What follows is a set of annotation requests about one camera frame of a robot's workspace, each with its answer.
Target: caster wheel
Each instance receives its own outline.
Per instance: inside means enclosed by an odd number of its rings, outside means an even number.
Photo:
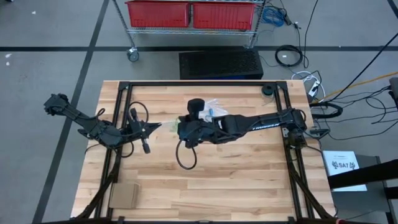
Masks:
[[[139,59],[139,53],[136,49],[130,49],[127,51],[127,57],[130,62],[136,62]]]

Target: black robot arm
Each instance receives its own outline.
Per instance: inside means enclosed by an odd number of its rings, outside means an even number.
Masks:
[[[101,109],[96,116],[89,117],[70,105],[67,96],[64,94],[51,94],[44,106],[44,110],[48,114],[70,118],[83,128],[78,130],[80,134],[88,139],[94,139],[108,148],[117,148],[140,139],[145,153],[150,153],[146,139],[161,125],[160,123],[139,121],[137,111],[133,108],[130,110],[130,114],[127,114],[127,127],[118,129],[111,122],[98,119],[104,113],[104,109]]]
[[[282,126],[290,136],[303,142],[302,133],[307,129],[301,110],[287,108],[281,112],[245,117],[242,115],[226,115],[206,122],[199,119],[199,111],[204,108],[202,99],[193,99],[188,102],[189,115],[179,117],[178,136],[185,141],[185,147],[192,148],[202,142],[222,144],[235,141],[249,131]]]

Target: cardboard piece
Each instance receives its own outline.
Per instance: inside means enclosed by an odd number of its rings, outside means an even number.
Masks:
[[[113,184],[109,207],[124,209],[135,208],[137,205],[138,192],[138,184]]]

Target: wire shelving cart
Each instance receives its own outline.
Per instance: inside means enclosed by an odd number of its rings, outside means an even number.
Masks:
[[[264,7],[266,5],[266,0],[184,0],[188,2],[249,2],[260,5],[259,11],[260,15],[264,12]],[[175,28],[175,27],[132,27],[128,28],[126,21],[123,18],[122,12],[116,0],[112,0],[116,12],[122,22],[122,25],[126,31],[127,37],[130,41],[131,48],[127,51],[127,57],[131,62],[136,62],[139,60],[138,49],[134,43],[134,39],[132,35],[136,34],[196,34],[196,35],[240,35],[240,36],[248,36],[249,43],[246,45],[247,48],[253,48],[256,43],[256,38],[258,35],[258,28],[261,23],[261,16],[256,18],[255,16],[252,19],[255,19],[256,22],[252,26],[251,30],[239,30],[239,29],[197,29],[193,28],[190,24],[190,27],[187,28]]]

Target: white cable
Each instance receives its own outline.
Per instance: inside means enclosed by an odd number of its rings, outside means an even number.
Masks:
[[[303,77],[301,77],[301,75],[299,75],[301,73],[306,73],[308,75],[303,79]],[[301,71],[301,72],[294,73],[292,75],[292,80],[294,79],[294,76],[296,76],[296,75],[299,75],[301,77],[301,79],[303,80],[303,82],[306,82],[306,81],[309,81],[309,80],[312,80],[312,79],[315,79],[315,81],[319,82],[319,79],[317,77],[313,76],[312,72],[309,72],[309,71]],[[323,88],[322,83],[320,84],[320,86],[321,86],[321,89],[322,89],[322,92],[323,92],[323,97],[325,98],[326,97],[326,93],[325,93],[325,89]]]

